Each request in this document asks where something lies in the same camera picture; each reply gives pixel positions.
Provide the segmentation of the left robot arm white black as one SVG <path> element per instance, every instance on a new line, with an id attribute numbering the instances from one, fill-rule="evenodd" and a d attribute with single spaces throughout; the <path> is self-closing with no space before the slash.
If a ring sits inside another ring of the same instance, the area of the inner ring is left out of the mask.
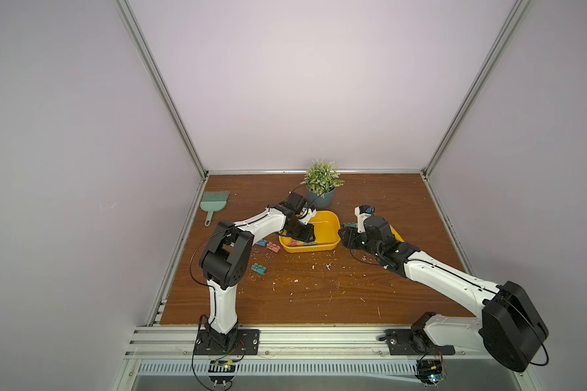
<path id="1" fill-rule="evenodd" d="M 291 192 L 280 203 L 269 205 L 261 213 L 232 223 L 223 220 L 206 242 L 199 258 L 209 290 L 210 313 L 205 322 L 208 342 L 229 351 L 237 340 L 239 320 L 236 290 L 246 274 L 252 247 L 272 234 L 310 243 L 316 239 L 311 219 L 316 207 L 304 196 Z"/>

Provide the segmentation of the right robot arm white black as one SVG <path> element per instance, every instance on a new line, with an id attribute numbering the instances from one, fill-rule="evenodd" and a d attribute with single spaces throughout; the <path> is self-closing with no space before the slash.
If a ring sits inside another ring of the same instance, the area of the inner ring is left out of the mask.
<path id="1" fill-rule="evenodd" d="M 432 288 L 474 316 L 426 315 L 413 325 L 421 341 L 483 351 L 515 372 L 525 371 L 546 351 L 548 328 L 519 284 L 481 280 L 451 267 L 397 239 L 384 218 L 369 213 L 355 226 L 340 228 L 339 237 L 347 249 L 367 252 L 384 270 Z"/>

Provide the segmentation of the potted plant blue-grey pot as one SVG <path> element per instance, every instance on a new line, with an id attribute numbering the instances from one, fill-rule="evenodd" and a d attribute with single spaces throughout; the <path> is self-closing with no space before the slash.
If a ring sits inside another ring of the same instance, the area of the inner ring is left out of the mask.
<path id="1" fill-rule="evenodd" d="M 317 209 L 324 209 L 329 206 L 336 189 L 344 181 L 333 161 L 314 160 L 306 170 L 301 184 L 307 189 L 309 202 Z"/>

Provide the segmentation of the green hand brush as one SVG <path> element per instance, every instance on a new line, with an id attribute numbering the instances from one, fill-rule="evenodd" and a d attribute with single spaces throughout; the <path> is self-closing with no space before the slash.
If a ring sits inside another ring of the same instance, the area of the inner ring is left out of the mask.
<path id="1" fill-rule="evenodd" d="M 205 192 L 200 202 L 200 208 L 205 215 L 205 226 L 210 226 L 215 213 L 222 211 L 230 196 L 230 191 Z"/>

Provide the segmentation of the right controller board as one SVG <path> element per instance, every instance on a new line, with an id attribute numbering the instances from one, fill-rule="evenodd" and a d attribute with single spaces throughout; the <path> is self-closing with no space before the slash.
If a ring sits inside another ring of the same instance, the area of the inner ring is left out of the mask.
<path id="1" fill-rule="evenodd" d="M 440 360 L 421 360 L 417 361 L 415 377 L 425 386 L 437 386 L 447 376 Z"/>

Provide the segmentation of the controller board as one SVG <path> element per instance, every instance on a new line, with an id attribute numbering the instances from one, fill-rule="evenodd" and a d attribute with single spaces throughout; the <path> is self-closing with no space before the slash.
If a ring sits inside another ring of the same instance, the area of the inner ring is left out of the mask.
<path id="1" fill-rule="evenodd" d="M 417 361 L 415 377 L 425 386 L 437 386 L 447 376 L 440 360 L 421 360 Z"/>
<path id="2" fill-rule="evenodd" d="M 207 375 L 216 390 L 229 390 L 236 376 L 237 363 L 232 360 L 212 360 Z"/>

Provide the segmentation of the left controller board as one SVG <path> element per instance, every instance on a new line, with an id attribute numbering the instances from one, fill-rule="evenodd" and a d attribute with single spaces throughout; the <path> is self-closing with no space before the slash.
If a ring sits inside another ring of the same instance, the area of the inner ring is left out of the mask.
<path id="1" fill-rule="evenodd" d="M 229 390 L 236 376 L 237 363 L 232 360 L 212 360 L 207 375 L 216 390 Z"/>

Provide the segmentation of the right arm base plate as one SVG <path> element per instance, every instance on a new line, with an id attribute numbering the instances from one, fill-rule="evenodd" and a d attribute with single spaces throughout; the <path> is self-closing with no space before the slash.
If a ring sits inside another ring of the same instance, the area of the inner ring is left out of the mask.
<path id="1" fill-rule="evenodd" d="M 456 350 L 451 345 L 436 345 L 424 333 L 406 328 L 387 329 L 377 337 L 377 341 L 384 343 L 390 355 L 455 355 Z"/>

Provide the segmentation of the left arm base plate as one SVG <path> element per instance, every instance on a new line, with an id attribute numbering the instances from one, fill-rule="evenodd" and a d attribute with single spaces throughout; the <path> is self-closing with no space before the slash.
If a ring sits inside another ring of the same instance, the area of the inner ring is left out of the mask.
<path id="1" fill-rule="evenodd" d="M 198 333 L 195 354 L 254 356 L 259 352 L 259 342 L 259 329 L 234 328 L 222 334 L 209 328 Z"/>

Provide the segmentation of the aluminium front rail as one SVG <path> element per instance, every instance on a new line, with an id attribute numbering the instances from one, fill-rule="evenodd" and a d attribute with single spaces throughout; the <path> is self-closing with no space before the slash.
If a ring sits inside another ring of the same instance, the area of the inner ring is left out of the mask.
<path id="1" fill-rule="evenodd" d="M 334 325 L 251 325 L 240 329 L 259 329 L 260 342 L 257 355 L 238 355 L 251 358 L 389 358 L 391 356 L 420 357 L 419 355 L 390 355 L 388 347 L 377 337 L 387 329 L 406 328 L 405 325 L 386 324 L 334 324 Z M 138 327 L 135 329 L 125 358 L 189 358 L 195 354 L 197 335 L 204 329 L 187 327 Z M 451 345 L 455 355 L 443 357 L 488 358 L 483 347 L 464 345 L 466 337 L 472 339 L 468 328 L 462 334 L 451 333 L 451 339 L 441 345 Z M 197 355 L 215 357 L 221 355 Z"/>

